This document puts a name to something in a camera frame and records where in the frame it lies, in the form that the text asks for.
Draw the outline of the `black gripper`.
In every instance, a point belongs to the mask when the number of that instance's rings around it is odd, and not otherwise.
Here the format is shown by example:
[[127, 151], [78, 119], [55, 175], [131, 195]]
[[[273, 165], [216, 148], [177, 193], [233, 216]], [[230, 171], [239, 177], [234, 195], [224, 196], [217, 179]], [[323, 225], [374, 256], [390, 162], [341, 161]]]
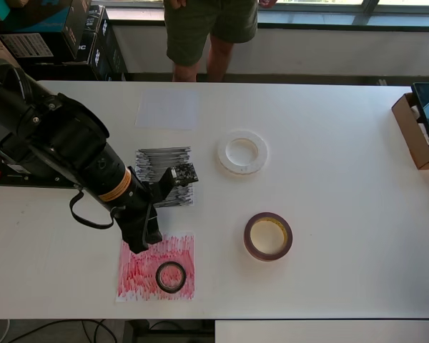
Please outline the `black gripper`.
[[145, 252], [147, 243], [156, 244], [162, 241], [157, 211], [150, 199], [148, 193], [133, 192], [130, 196], [126, 192], [110, 202], [112, 207], [124, 207], [116, 213], [115, 219], [122, 231], [122, 239], [135, 254]]

